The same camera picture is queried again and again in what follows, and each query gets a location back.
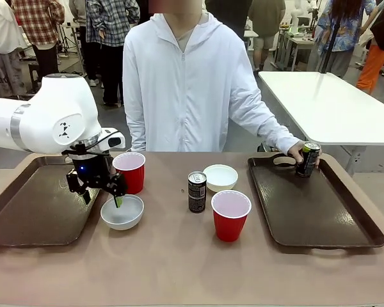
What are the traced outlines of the person's left hand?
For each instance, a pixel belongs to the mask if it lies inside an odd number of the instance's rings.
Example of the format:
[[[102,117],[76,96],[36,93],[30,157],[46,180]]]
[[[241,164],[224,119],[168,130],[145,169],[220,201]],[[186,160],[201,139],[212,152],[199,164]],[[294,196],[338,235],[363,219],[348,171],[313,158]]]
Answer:
[[[287,151],[287,155],[293,157],[297,164],[301,164],[303,162],[303,145],[303,141],[298,141]]]

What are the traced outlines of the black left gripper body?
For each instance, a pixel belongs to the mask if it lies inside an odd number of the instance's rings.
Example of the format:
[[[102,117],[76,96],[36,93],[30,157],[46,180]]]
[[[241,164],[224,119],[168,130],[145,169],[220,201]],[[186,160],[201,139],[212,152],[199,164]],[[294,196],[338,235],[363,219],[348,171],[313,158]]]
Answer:
[[[111,181],[110,155],[70,155],[78,178],[87,186],[106,186]]]

